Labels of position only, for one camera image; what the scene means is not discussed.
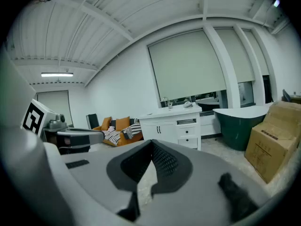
window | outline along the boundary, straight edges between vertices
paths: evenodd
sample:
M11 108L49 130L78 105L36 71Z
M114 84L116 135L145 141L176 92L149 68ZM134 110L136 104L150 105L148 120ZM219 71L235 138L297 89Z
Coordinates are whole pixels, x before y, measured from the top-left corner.
M240 107L248 107L255 105L253 97L252 82L238 83Z
M268 75L263 76L263 85L264 85L264 93L265 93L265 103L273 102L271 84Z
M67 125L72 124L68 91L38 93L38 101L58 114L63 114Z
M262 50L261 50L256 38L254 37L254 35L251 31L244 30L244 32L245 32L252 48L254 49L255 55L257 57L258 63L259 63L260 68L261 68L262 75L269 75L267 63L265 61Z
M186 101L196 102L202 107L203 112L212 112L213 109L228 108L226 90L204 93L200 95L182 97L171 100L174 105L183 105ZM166 107L166 102L161 102L162 107Z
M244 45L233 29L216 29L231 58L238 83L254 81L254 72Z
M182 100L226 89L222 68L204 31L155 43L149 52L160 99Z

ceiling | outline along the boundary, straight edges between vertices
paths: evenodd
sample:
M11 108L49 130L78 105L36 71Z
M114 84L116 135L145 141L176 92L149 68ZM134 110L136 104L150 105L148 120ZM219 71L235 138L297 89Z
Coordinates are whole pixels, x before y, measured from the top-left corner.
M125 45L154 27L194 18L232 17L272 30L283 21L273 0L52 0L23 9L7 50L30 84L85 85ZM45 78L41 72L71 72Z

black chair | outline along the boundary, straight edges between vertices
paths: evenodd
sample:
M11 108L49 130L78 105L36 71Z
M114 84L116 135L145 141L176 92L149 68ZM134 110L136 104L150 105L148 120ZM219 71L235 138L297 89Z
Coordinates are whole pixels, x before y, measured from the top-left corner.
M282 90L282 93L283 93L283 101L292 102L290 95L285 90Z

drawer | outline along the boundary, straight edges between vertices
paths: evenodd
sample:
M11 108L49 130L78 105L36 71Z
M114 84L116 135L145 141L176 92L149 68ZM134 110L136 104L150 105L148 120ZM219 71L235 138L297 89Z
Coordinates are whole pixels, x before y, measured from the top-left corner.
M177 126L178 138L191 137L191 136L198 137L200 130L201 128L198 123L178 125Z
M183 145L189 148L197 148L198 147L198 139L197 138L187 138L187 139L179 139L179 145Z

cardboard box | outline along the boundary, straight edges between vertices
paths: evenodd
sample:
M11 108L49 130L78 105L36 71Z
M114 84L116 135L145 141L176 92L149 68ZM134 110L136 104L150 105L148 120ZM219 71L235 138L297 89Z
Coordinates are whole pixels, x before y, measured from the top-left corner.
M301 105L275 102L252 128L245 157L268 183L287 164L301 136Z

